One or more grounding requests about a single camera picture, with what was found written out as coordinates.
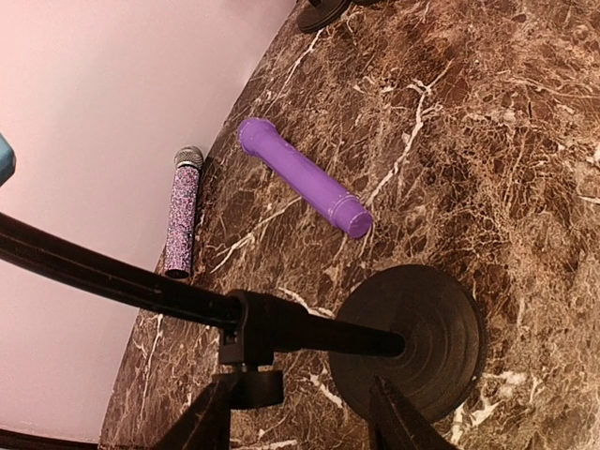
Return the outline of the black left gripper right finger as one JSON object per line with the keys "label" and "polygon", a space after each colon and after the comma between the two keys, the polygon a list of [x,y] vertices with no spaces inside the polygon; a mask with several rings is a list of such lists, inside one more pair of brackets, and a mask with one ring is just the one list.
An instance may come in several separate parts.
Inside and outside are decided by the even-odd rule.
{"label": "black left gripper right finger", "polygon": [[391,383],[376,376],[369,389],[370,449],[455,450]]}

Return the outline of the light blue microphone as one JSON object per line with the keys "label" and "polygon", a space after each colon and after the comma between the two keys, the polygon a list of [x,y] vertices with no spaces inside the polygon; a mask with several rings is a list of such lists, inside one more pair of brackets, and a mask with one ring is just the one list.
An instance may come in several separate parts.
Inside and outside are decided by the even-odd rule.
{"label": "light blue microphone", "polygon": [[3,135],[0,135],[0,186],[3,186],[15,173],[16,155]]}

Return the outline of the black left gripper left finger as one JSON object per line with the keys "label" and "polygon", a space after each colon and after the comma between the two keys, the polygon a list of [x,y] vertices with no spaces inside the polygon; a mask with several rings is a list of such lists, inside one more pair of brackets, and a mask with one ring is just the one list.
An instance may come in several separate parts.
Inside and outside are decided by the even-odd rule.
{"label": "black left gripper left finger", "polygon": [[236,383],[237,378],[232,374],[214,376],[154,448],[228,450]]}

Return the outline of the purple microphone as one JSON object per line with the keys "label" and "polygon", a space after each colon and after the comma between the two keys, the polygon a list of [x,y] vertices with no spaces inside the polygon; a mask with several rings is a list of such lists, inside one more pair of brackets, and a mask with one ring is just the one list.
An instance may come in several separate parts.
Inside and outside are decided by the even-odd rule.
{"label": "purple microphone", "polygon": [[243,151],[259,158],[329,223],[358,239],[369,231],[372,215],[336,179],[285,141],[273,123],[249,118],[238,128]]}

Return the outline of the rhinestone silver-head microphone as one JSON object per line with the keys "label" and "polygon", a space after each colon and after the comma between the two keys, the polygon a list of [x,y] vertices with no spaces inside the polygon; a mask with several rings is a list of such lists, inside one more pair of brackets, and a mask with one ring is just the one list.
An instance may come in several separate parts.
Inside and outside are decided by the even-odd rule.
{"label": "rhinestone silver-head microphone", "polygon": [[196,146],[180,149],[174,158],[164,272],[169,278],[188,278],[196,220],[196,204],[203,166],[202,151]]}

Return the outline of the black stand holding blue microphone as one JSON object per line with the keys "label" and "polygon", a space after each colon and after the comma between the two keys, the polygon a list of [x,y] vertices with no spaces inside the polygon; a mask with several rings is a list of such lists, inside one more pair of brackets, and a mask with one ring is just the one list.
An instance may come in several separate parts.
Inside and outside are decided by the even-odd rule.
{"label": "black stand holding blue microphone", "polygon": [[486,363],[485,321],[473,297],[427,265],[395,266],[367,278],[329,319],[267,293],[192,287],[9,216],[1,218],[1,257],[113,301],[216,327],[226,371],[215,381],[224,383],[236,410],[280,404],[276,354],[316,350],[328,353],[337,390],[360,416],[368,416],[370,389],[381,378],[435,422],[467,398]]}

